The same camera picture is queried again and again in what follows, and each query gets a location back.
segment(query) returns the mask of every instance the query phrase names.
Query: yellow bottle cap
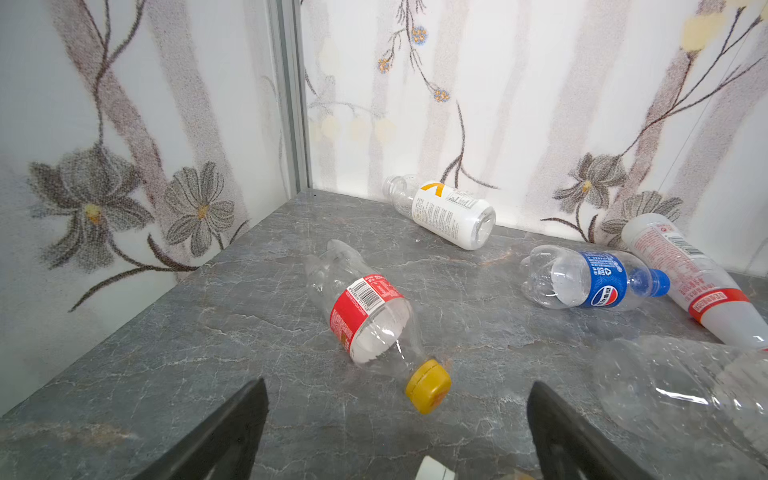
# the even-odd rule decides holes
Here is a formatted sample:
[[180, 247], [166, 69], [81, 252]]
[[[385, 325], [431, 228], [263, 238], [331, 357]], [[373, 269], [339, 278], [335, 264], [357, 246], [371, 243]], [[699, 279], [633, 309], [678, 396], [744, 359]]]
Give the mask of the yellow bottle cap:
[[406, 386], [406, 395], [423, 415], [432, 413], [451, 389], [451, 376], [435, 360], [415, 371]]

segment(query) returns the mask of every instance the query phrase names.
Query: red and white label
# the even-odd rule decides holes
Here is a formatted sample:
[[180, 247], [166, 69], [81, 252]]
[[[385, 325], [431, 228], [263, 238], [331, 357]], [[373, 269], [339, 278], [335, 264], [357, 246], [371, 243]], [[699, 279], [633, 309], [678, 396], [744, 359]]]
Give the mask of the red and white label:
[[382, 275], [364, 276], [344, 290], [331, 310], [330, 322], [331, 331], [347, 352], [368, 316], [395, 298], [403, 296]]
[[719, 287], [705, 278], [694, 263], [695, 259], [707, 256], [686, 242], [671, 223], [650, 225], [632, 247], [648, 266], [670, 277], [670, 295], [681, 305], [690, 305], [697, 297]]
[[696, 298], [690, 303], [688, 307], [688, 313], [701, 323], [701, 317], [707, 310], [713, 306], [720, 305], [725, 302], [749, 302], [750, 299], [744, 295], [739, 289], [736, 288], [723, 288], [715, 290], [714, 292], [707, 292], [702, 296]]

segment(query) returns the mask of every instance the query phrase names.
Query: crushed plastic bottle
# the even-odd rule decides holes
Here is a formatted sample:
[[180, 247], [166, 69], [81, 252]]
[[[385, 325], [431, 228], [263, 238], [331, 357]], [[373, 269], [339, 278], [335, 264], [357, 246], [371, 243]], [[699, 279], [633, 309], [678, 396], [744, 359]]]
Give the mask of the crushed plastic bottle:
[[310, 300], [323, 311], [352, 361], [398, 379], [422, 414], [451, 389], [451, 377], [425, 353], [411, 303], [341, 240], [304, 263]]
[[605, 412], [646, 439], [731, 444], [768, 460], [768, 353], [662, 336], [616, 339], [594, 361]]

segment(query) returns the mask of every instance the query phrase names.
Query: floral wallpaper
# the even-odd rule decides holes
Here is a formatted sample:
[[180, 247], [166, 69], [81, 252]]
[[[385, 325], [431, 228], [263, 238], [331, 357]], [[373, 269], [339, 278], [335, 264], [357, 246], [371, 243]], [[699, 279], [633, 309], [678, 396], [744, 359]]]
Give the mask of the floral wallpaper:
[[624, 248], [647, 212], [768, 273], [765, 0], [302, 0], [313, 186], [414, 173]]
[[0, 413], [290, 195], [266, 2], [2, 7]]

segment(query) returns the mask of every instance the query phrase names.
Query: marble countertop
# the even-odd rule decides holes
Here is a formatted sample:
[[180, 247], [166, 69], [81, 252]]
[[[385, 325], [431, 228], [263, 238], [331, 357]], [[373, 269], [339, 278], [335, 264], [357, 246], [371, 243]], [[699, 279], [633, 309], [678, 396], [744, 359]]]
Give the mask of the marble countertop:
[[[332, 238], [415, 305], [428, 353], [453, 378], [431, 415], [394, 380], [355, 368], [307, 301], [303, 257]], [[515, 468], [538, 477], [525, 418], [536, 379], [667, 477], [685, 452], [613, 424], [593, 393], [592, 359], [617, 337], [714, 337], [668, 298], [625, 313], [529, 303], [518, 264], [546, 243], [584, 247], [496, 227], [468, 252], [389, 205], [301, 193], [6, 414], [0, 478], [131, 478], [259, 376], [270, 414], [252, 478], [413, 478], [424, 455], [464, 479]], [[766, 282], [736, 277], [768, 313]]]

